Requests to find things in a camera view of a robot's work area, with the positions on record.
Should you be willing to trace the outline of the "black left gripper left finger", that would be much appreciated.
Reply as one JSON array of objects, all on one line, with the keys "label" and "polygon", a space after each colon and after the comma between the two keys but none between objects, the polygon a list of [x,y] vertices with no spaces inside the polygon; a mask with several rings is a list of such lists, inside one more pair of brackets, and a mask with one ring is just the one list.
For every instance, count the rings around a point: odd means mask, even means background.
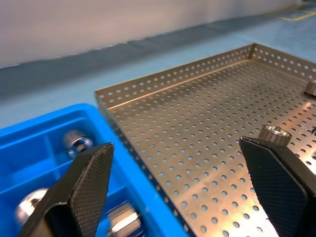
[{"label": "black left gripper left finger", "polygon": [[95,236],[106,203],[113,157],[112,143],[79,153],[46,191],[18,236]]}]

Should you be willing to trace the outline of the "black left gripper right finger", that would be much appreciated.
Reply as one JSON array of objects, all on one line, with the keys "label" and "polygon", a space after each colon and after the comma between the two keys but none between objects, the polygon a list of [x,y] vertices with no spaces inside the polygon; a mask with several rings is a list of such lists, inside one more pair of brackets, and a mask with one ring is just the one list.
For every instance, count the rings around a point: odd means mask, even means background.
[{"label": "black left gripper right finger", "polygon": [[239,140],[252,185],[280,237],[316,235],[316,176],[286,146]]}]

